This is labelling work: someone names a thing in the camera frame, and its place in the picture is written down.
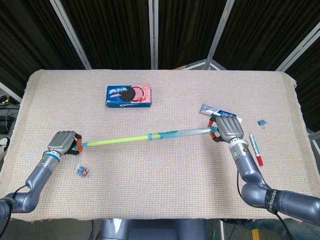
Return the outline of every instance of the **textured fabric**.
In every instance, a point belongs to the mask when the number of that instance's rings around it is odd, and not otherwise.
[[[159,69],[206,59],[227,0],[159,0]]]
[[[0,79],[20,97],[39,69],[84,69],[48,0],[1,0],[0,36]]]
[[[62,0],[93,69],[150,69],[148,0]]]
[[[235,1],[213,59],[228,70],[274,71],[319,22],[318,1]]]
[[[107,108],[108,85],[152,88],[150,108]],[[205,127],[202,103],[243,118],[256,136],[266,182],[320,197],[320,176],[294,81],[281,72],[187,70],[39,70],[27,83],[0,175],[0,196],[22,186],[57,131],[84,141]],[[267,121],[265,129],[257,121]],[[90,169],[83,179],[77,165]],[[208,135],[131,142],[63,156],[26,221],[75,218],[274,218],[246,205],[228,144]]]
[[[305,124],[320,130],[320,38],[299,57],[287,71],[297,81],[296,93]]]

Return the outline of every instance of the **yellow object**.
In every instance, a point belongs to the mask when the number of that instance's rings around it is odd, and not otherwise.
[[[252,229],[252,239],[253,240],[260,240],[258,229]]]
[[[159,133],[151,134],[152,139],[161,139],[161,135]],[[102,140],[102,141],[91,141],[88,142],[87,145],[84,147],[96,147],[101,145],[108,145],[108,144],[120,144],[120,143],[129,143],[129,142],[137,142],[137,141],[147,141],[149,140],[148,135],[144,136],[133,136],[133,137],[125,137],[125,138],[118,138],[118,139],[109,139],[109,140]]]

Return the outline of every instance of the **clear plastic tube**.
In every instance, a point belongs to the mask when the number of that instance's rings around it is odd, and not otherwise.
[[[211,132],[211,127],[202,127],[197,129],[179,130],[179,137],[185,137],[190,135],[208,134]]]

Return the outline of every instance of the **cable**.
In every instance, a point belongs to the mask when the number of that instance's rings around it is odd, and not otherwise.
[[[7,118],[8,118],[8,113],[9,113],[9,111],[10,110],[8,110],[7,112],[6,112],[6,115],[5,115],[5,129],[8,131],[8,132],[11,132],[11,131],[13,131],[14,130],[14,128],[12,128],[12,129],[8,129],[8,121],[7,121]]]
[[[24,185],[24,186],[22,186],[22,187],[19,187],[19,188],[13,193],[12,199],[14,200],[14,199],[15,199],[15,196],[16,196],[17,193],[18,193],[18,191],[21,190],[21,189],[23,189],[23,188],[26,187],[26,186],[27,186],[27,185]],[[8,224],[9,224],[9,221],[10,221],[10,218],[11,218],[11,213],[12,213],[12,210],[13,210],[12,208],[13,208],[13,207],[10,206],[10,212],[9,212],[8,218],[6,219],[6,223],[5,223],[5,225],[4,225],[4,228],[2,229],[2,232],[0,233],[0,239],[2,238],[2,236],[4,235],[4,233],[5,233],[5,231],[6,231],[7,227],[8,227]]]
[[[100,229],[100,231],[98,232],[97,236],[95,237],[95,240],[99,240],[99,239],[100,239],[100,235],[101,235],[101,229]]]
[[[237,224],[234,225],[234,227],[233,227],[233,229],[232,229],[232,232],[230,233],[230,236],[229,236],[228,240],[231,240],[232,235],[233,235],[234,232],[235,232],[236,226],[237,226]]]
[[[95,222],[91,220],[91,233],[88,240],[94,240]]]
[[[242,195],[241,195],[240,189],[239,189],[239,171],[236,171],[236,187],[238,188],[238,193],[240,195],[240,198],[242,198]]]
[[[294,238],[293,238],[293,236],[291,235],[291,233],[290,233],[287,225],[286,225],[285,222],[282,220],[282,218],[279,216],[279,214],[276,213],[275,215],[278,217],[278,219],[280,220],[280,222],[281,222],[282,225],[284,226],[284,228],[285,228],[285,230],[286,230],[286,233],[288,234],[289,239],[290,239],[290,240],[294,240]]]

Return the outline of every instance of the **small blue object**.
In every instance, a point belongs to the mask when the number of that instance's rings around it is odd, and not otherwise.
[[[259,126],[264,126],[265,124],[267,124],[267,121],[265,121],[263,119],[258,121]]]
[[[85,166],[78,165],[75,169],[74,172],[79,175],[82,178],[87,178],[90,175],[89,169],[86,168]]]

